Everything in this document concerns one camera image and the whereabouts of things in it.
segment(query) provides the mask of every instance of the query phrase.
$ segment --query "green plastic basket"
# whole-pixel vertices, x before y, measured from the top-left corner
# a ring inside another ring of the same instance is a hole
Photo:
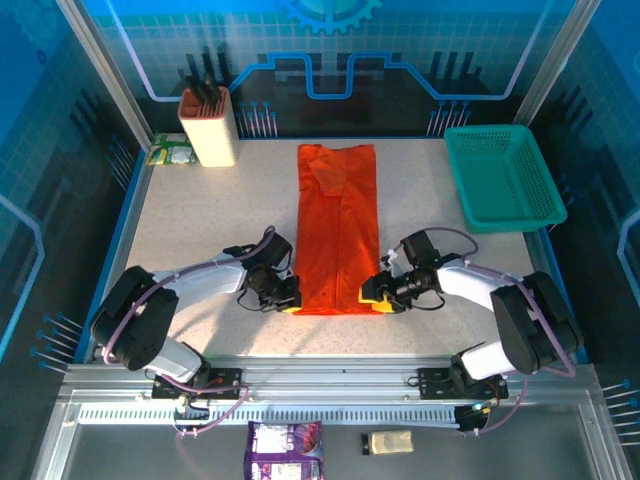
[[[469,231],[530,232],[566,220],[567,209],[527,127],[455,127],[444,138]]]

